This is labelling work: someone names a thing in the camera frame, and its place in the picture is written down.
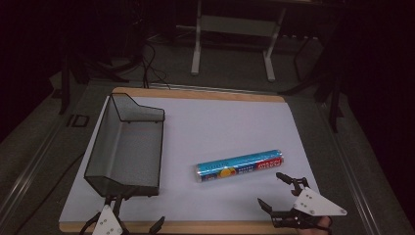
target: dark background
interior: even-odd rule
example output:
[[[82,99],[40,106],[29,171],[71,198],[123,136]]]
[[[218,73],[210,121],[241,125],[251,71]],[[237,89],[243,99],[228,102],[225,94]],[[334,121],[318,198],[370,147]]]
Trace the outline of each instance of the dark background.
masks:
[[[53,88],[48,80],[61,69],[62,38],[96,60],[119,53],[119,41],[132,23],[115,1],[12,1],[0,3],[0,141],[2,141]],[[272,17],[251,8],[208,11],[241,12]],[[99,8],[104,15],[97,15]],[[412,225],[415,226],[415,3],[374,1],[346,14],[328,61],[339,61],[345,76],[342,90]],[[283,34],[307,35],[327,9],[289,8]],[[196,1],[149,1],[145,21],[152,30],[173,37],[177,24],[194,25]]]

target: plastic wrap roll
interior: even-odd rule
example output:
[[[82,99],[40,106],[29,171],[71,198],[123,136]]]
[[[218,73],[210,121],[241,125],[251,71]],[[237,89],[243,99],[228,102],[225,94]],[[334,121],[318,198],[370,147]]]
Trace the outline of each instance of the plastic wrap roll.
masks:
[[[279,150],[243,155],[231,159],[197,164],[196,177],[198,182],[205,182],[279,166],[283,161],[283,154]]]

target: white table leg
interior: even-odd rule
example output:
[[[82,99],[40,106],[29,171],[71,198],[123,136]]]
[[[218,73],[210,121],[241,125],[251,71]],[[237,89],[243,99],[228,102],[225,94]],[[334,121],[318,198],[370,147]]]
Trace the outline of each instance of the white table leg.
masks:
[[[196,44],[193,52],[192,75],[199,74],[199,64],[201,63],[201,17],[202,17],[202,0],[198,0],[198,17],[196,19]]]
[[[278,22],[275,24],[274,31],[272,32],[271,43],[268,49],[263,51],[263,61],[265,63],[266,76],[268,77],[268,81],[270,82],[275,81],[274,68],[272,68],[271,62],[272,50],[274,49],[275,42],[277,41],[278,33],[280,31],[281,23],[283,22],[286,10],[286,8],[283,8],[281,10]]]

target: metal stand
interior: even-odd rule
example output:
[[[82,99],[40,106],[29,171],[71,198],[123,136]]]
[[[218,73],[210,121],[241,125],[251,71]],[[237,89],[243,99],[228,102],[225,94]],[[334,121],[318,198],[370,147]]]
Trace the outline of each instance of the metal stand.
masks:
[[[226,33],[236,33],[255,36],[266,36],[271,38],[271,42],[266,50],[263,51],[263,60],[267,78],[269,81],[275,81],[274,68],[272,68],[271,55],[278,38],[281,23],[284,19],[286,8],[282,8],[277,22],[254,21],[246,19],[224,18],[216,16],[207,16],[202,14],[202,0],[198,1],[198,16],[196,20],[196,43],[193,53],[193,62],[191,68],[192,75],[199,74],[201,62],[201,33],[202,30],[217,31]]]

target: red label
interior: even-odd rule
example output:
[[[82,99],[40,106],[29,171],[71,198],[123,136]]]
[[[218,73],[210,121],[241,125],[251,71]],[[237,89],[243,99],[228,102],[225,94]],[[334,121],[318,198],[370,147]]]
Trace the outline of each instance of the red label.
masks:
[[[258,169],[265,169],[265,168],[280,166],[281,163],[282,163],[282,159],[281,158],[272,159],[272,160],[267,160],[267,161],[263,161],[263,162],[257,163],[256,164],[256,168],[258,168]]]

